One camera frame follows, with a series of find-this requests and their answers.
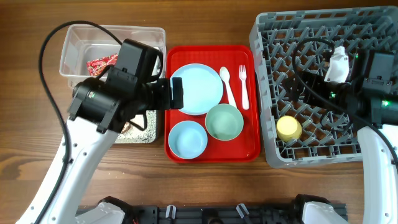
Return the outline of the light blue plate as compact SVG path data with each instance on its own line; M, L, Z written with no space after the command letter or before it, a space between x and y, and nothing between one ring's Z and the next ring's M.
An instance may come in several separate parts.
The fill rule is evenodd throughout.
M218 105L223 97L223 83L211 67L191 63L178 68L170 77L181 78L183 86L183 108L188 115L202 115Z

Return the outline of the small light blue bowl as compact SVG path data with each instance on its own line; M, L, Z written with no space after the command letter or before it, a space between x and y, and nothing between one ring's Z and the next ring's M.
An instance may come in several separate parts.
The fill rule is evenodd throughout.
M207 143L208 136L204 127L195 121L177 123L168 136L168 145L172 153L185 160L202 155Z

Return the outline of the red ketchup sachet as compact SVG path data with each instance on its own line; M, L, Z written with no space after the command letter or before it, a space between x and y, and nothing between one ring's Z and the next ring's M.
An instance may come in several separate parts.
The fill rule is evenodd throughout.
M107 57L98 58L86 62L86 67L90 76L98 76L106 66L115 65L118 54L112 54Z

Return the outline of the mint green bowl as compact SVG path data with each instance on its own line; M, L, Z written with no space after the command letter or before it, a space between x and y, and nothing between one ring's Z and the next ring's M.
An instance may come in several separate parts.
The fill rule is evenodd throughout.
M207 112L205 127L213 138L230 141L241 134L244 118L236 107L229 104L218 104Z

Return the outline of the white plastic spoon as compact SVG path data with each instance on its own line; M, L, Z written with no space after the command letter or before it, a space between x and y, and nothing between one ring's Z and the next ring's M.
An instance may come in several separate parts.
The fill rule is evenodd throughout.
M236 101L234 99L233 96L233 92L231 89L231 86L229 84L229 80L230 80L230 74L229 71L226 67L221 67L220 68L220 78L221 80L224 82L225 87L226 87L226 92L227 92L227 97L228 97L228 103L233 106L233 107L237 107L236 105Z

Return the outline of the white plastic fork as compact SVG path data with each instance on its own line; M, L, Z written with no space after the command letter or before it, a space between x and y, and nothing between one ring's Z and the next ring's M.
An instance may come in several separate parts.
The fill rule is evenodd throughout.
M246 86L246 66L240 65L239 66L239 79L241 80L241 88L242 88L242 107L244 110L249 109L249 98L248 98L248 90Z

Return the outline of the yellow cup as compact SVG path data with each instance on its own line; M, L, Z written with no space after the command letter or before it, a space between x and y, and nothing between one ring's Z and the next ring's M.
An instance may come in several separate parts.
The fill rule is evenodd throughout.
M293 116L283 116L276 123L277 136L284 142L299 139L302 134L302 126Z

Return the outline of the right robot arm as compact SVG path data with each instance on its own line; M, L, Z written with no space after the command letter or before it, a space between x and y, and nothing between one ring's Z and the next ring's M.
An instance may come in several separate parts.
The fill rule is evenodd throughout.
M397 95L390 93L394 54L359 49L353 67L343 47L327 53L325 77L295 72L283 81L293 101L346 113L364 169L364 223L397 223Z

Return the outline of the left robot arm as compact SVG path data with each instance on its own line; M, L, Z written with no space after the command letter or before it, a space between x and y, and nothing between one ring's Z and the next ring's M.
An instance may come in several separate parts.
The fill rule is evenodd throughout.
M115 65L100 77L87 78L73 90L69 117L56 156L21 223L128 223L132 207L116 198L102 200L96 208L78 214L78 206L105 153L124 125L148 110L180 109L181 78L153 74L159 50L127 39Z

